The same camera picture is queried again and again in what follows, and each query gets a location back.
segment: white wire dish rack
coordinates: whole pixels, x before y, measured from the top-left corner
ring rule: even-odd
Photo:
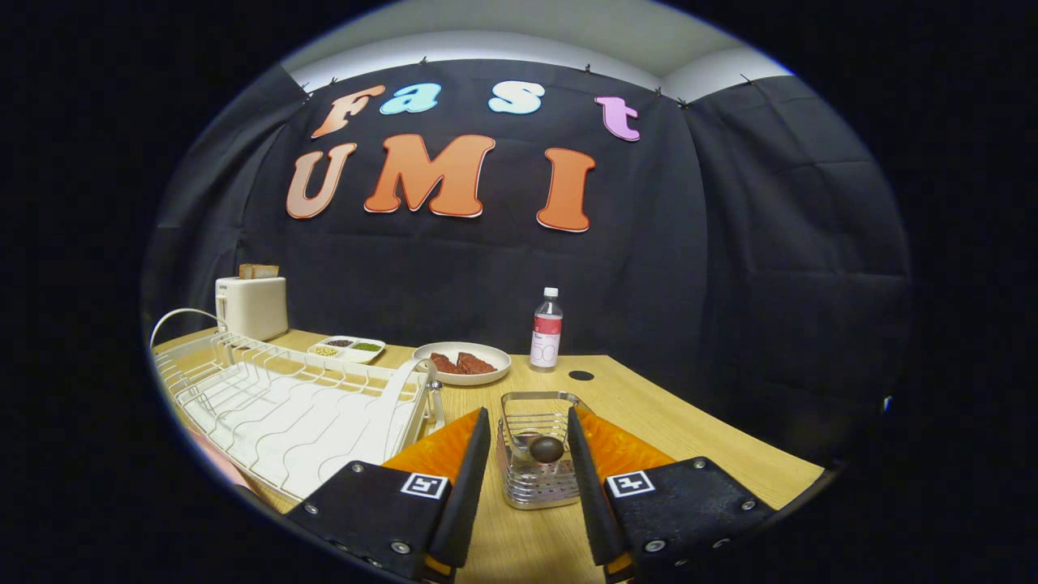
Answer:
[[[180,309],[164,316],[198,312]],[[299,502],[351,461],[381,465],[444,425],[436,366],[386,369],[217,333],[155,354],[179,408],[242,471]]]

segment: condiment tray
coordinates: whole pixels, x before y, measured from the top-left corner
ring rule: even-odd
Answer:
[[[350,346],[337,347],[330,343],[335,341],[348,341]],[[359,345],[361,343],[366,343],[368,345],[375,345],[378,351],[366,351],[366,350],[355,350],[354,345]],[[360,337],[347,337],[338,335],[335,337],[328,337],[321,342],[310,346],[306,350],[306,353],[311,355],[317,355],[320,357],[327,357],[329,359],[335,359],[338,361],[345,361],[347,363],[371,363],[372,360],[382,355],[386,349],[386,344],[383,341],[376,341],[375,339],[361,339]],[[333,355],[323,355],[324,352],[334,351]]]

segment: bread slice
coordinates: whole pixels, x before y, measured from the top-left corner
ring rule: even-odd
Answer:
[[[268,266],[265,263],[242,263],[238,267],[238,277],[242,279],[277,277],[278,269],[278,266]]]

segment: wire basket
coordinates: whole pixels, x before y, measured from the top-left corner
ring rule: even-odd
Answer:
[[[567,392],[511,392],[501,396],[497,461],[503,478],[504,500],[517,509],[544,509],[576,503],[579,493],[567,442],[567,415],[562,412],[521,414],[514,408],[519,400],[563,400],[567,404],[555,405],[565,407],[563,412],[571,406],[591,411],[580,398]],[[545,437],[562,443],[562,454],[554,462],[540,463],[530,453],[530,445]]]

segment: pink letter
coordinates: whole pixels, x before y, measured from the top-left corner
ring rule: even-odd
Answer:
[[[602,106],[602,122],[613,136],[629,142],[638,141],[641,134],[627,127],[627,116],[637,119],[638,112],[627,107],[623,98],[595,98],[595,103]]]
[[[312,197],[306,197],[306,185],[310,182],[310,172],[318,160],[324,156],[322,151],[311,151],[304,154],[296,160],[296,173],[292,175],[292,184],[289,185],[289,196],[284,200],[284,208],[294,219],[309,219],[316,217],[325,206],[331,202],[335,196],[335,187],[338,186],[338,177],[343,173],[343,165],[346,159],[357,149],[357,144],[350,142],[339,144],[328,150],[328,169],[325,170],[325,182],[321,185],[321,190]]]

